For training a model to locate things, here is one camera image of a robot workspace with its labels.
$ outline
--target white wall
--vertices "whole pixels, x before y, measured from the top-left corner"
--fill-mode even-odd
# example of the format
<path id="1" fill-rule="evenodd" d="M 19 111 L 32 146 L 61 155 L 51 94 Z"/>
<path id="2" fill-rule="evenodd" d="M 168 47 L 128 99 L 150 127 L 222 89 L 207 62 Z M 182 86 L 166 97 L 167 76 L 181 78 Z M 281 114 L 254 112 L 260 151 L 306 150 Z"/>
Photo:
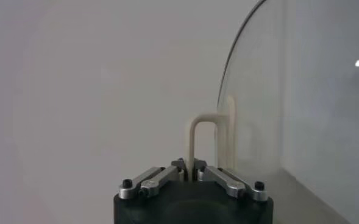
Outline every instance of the white wall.
<path id="1" fill-rule="evenodd" d="M 111 223 L 120 181 L 183 156 L 187 119 L 215 110 L 254 2 L 0 1 L 0 223 Z"/>

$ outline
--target glass dome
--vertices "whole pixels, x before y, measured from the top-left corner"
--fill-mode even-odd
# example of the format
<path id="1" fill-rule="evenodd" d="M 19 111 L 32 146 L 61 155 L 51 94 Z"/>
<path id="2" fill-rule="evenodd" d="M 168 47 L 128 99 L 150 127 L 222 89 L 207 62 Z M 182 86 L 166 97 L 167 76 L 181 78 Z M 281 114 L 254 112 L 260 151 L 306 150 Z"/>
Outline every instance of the glass dome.
<path id="1" fill-rule="evenodd" d="M 359 0 L 260 1 L 219 93 L 236 102 L 236 171 L 274 223 L 359 223 Z"/>

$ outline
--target metal clamp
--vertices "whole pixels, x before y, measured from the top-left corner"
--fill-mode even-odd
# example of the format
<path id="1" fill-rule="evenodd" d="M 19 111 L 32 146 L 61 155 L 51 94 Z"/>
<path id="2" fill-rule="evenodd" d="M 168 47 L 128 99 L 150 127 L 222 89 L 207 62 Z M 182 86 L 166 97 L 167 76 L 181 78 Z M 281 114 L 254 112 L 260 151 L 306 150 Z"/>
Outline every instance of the metal clamp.
<path id="1" fill-rule="evenodd" d="M 207 166 L 202 176 L 202 181 L 215 181 L 222 186 L 231 197 L 238 198 L 246 190 L 244 183 L 234 180 L 219 169 Z"/>
<path id="2" fill-rule="evenodd" d="M 127 180 L 127 181 L 124 180 L 124 183 L 126 183 L 127 186 L 124 186 L 126 184 L 119 185 L 118 196 L 121 199 L 131 199 L 136 197 L 138 190 L 140 189 L 141 182 L 149 178 L 152 178 L 160 171 L 162 171 L 161 168 L 152 167 L 149 170 L 142 173 L 140 176 L 134 178 L 133 180 Z"/>
<path id="3" fill-rule="evenodd" d="M 169 180 L 179 180 L 179 171 L 176 166 L 169 166 L 158 175 L 141 183 L 139 196 L 144 198 L 153 197 L 159 194 L 159 189 Z"/>
<path id="4" fill-rule="evenodd" d="M 268 195 L 265 189 L 265 185 L 262 182 L 256 182 L 255 188 L 252 188 L 250 184 L 248 184 L 244 178 L 240 177 L 235 171 L 232 169 L 224 169 L 222 170 L 223 173 L 228 175 L 229 177 L 242 182 L 246 185 L 246 193 L 250 195 L 252 199 L 255 201 L 267 201 Z"/>

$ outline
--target black base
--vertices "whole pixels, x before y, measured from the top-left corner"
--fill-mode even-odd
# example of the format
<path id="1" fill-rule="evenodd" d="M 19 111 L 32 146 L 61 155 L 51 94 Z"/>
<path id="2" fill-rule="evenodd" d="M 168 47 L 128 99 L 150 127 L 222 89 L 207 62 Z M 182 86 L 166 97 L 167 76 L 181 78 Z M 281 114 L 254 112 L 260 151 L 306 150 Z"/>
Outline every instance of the black base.
<path id="1" fill-rule="evenodd" d="M 272 224 L 273 201 L 235 199 L 215 182 L 170 181 L 145 200 L 114 197 L 115 224 Z"/>

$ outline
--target screw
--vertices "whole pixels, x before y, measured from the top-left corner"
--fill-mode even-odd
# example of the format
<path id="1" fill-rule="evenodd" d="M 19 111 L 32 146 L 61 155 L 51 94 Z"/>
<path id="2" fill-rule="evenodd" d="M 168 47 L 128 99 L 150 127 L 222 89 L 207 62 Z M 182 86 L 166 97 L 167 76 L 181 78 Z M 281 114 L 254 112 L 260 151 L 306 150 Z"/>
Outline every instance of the screw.
<path id="1" fill-rule="evenodd" d="M 264 191 L 265 190 L 264 182 L 261 182 L 261 181 L 255 182 L 255 190 Z"/>
<path id="2" fill-rule="evenodd" d="M 133 185 L 133 182 L 131 179 L 123 180 L 123 188 L 131 188 L 132 185 Z"/>

